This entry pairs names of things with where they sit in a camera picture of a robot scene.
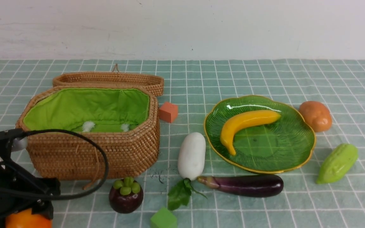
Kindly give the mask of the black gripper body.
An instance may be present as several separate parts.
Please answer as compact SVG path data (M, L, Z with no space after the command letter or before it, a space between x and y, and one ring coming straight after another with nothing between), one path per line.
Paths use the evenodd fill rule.
M0 228L9 227L8 219L28 213L50 222L53 218L51 196L61 195L56 178L37 178L11 160L0 163Z

